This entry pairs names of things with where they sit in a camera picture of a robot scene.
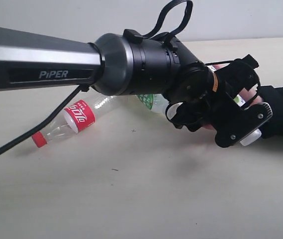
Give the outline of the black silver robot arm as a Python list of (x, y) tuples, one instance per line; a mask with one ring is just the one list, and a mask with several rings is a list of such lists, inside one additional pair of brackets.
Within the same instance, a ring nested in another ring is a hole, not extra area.
[(82, 43), (0, 27), (0, 91), (82, 85), (107, 96), (162, 94), (180, 105), (170, 122), (190, 131), (209, 123), (250, 132), (263, 123), (259, 106), (233, 101), (258, 80), (250, 56), (213, 73), (177, 38), (167, 39), (127, 30)]

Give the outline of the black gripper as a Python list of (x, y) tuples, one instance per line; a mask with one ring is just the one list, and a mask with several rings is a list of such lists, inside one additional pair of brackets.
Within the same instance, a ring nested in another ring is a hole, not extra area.
[[(217, 78), (225, 84), (225, 92), (232, 98), (243, 89), (259, 87), (260, 78), (255, 72), (259, 63), (250, 54), (231, 61), (227, 66), (215, 71)], [(169, 101), (165, 109), (166, 119), (176, 128), (184, 126), (196, 132), (206, 123), (208, 105), (208, 72), (182, 72), (176, 81), (163, 93)]]

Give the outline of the open bare human hand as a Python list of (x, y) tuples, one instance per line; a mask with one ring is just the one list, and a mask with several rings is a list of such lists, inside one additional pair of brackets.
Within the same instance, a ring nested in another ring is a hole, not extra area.
[[(208, 66), (210, 69), (213, 69), (214, 71), (216, 70), (219, 70), (225, 66), (227, 66), (228, 63), (225, 63), (225, 64), (214, 64), (214, 65), (211, 65), (211, 66)], [(239, 93), (239, 95), (244, 99), (245, 102), (247, 102), (248, 100), (252, 99), (255, 95), (256, 95), (256, 90), (254, 88), (250, 89), (250, 90), (246, 90), (245, 88), (242, 89), (242, 91)], [(262, 102), (263, 99), (257, 95), (253, 101), (251, 101), (251, 105), (254, 105), (254, 104), (258, 104), (260, 102)], [(202, 123), (202, 127), (205, 128), (205, 129), (208, 129), (208, 130), (214, 130), (214, 127), (210, 124), (207, 124), (207, 123)]]

